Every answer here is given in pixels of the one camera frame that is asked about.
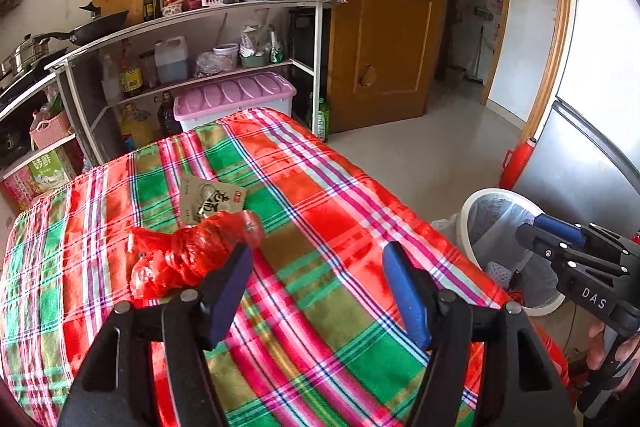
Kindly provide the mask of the person's right hand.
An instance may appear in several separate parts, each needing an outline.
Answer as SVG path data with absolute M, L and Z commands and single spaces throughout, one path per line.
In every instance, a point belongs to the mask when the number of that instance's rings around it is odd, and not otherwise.
M 590 371 L 600 369 L 606 357 L 603 340 L 604 330 L 605 325 L 600 321 L 593 322 L 589 329 L 587 366 Z M 619 362 L 623 362 L 626 359 L 630 359 L 631 361 L 629 371 L 615 389 L 616 392 L 622 392 L 631 382 L 639 366 L 639 335 L 636 334 L 634 337 L 630 337 L 622 343 L 616 351 L 615 358 Z

